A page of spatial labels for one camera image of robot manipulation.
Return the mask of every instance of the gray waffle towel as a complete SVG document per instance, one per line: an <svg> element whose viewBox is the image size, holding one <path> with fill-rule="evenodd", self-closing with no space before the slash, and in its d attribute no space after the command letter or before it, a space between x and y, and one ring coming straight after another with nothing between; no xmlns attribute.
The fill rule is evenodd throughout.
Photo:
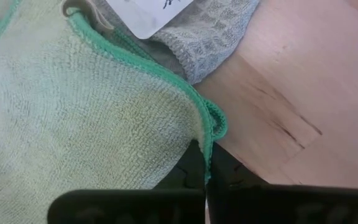
<svg viewBox="0 0 358 224"><path fill-rule="evenodd" d="M259 0L194 0L149 40L139 40L105 0L94 1L109 22L190 84L200 82L233 53L259 3Z"/></svg>

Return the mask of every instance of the black object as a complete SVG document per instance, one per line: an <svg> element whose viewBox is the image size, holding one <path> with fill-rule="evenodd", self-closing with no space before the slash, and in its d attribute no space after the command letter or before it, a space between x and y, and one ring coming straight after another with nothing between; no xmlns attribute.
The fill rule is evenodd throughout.
<svg viewBox="0 0 358 224"><path fill-rule="evenodd" d="M358 223L358 190L270 185L215 144L204 187L203 156L192 142L153 190L77 190L57 198L49 224Z"/></svg>

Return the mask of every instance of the wooden countertop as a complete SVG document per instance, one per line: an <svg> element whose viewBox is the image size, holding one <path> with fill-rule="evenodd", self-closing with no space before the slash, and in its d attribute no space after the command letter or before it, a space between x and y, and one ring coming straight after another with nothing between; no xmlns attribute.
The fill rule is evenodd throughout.
<svg viewBox="0 0 358 224"><path fill-rule="evenodd" d="M261 0L196 88L227 114L220 145L267 181L358 187L358 0Z"/></svg>

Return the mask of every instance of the white card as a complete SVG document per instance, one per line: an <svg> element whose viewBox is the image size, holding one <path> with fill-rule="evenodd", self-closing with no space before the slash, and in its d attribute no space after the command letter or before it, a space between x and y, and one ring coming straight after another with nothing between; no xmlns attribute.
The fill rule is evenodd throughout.
<svg viewBox="0 0 358 224"><path fill-rule="evenodd" d="M148 39L193 0L107 0L139 39Z"/></svg>

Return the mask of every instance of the microfiber cloth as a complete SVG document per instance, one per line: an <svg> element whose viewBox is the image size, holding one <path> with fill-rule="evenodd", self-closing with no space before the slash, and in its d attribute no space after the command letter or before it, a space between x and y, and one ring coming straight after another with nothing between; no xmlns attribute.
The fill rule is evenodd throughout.
<svg viewBox="0 0 358 224"><path fill-rule="evenodd" d="M3 224L45 223L70 190L151 189L193 139L208 168L226 132L223 112L184 79L61 5L15 0L0 21Z"/></svg>
<svg viewBox="0 0 358 224"><path fill-rule="evenodd" d="M195 84L233 53L259 0L194 0L149 40L136 39L105 0L94 2L159 64Z"/></svg>

